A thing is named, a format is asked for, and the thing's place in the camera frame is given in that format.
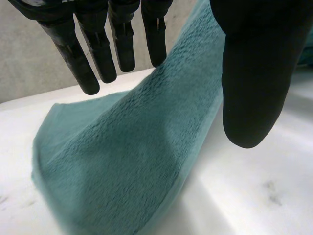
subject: white countertop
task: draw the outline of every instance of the white countertop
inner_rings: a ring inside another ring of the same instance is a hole
[[[151,71],[102,83],[95,96],[75,86],[0,104],[0,235],[63,234],[30,177],[32,141],[50,107],[129,90]],[[313,70],[300,69],[256,148],[227,139],[220,109],[182,193],[151,235],[312,235],[312,197]]]

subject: folded towel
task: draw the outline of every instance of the folded towel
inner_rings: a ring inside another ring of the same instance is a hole
[[[222,101],[224,33],[199,0],[165,62],[129,92],[55,104],[33,179],[72,235],[142,235],[179,193]]]

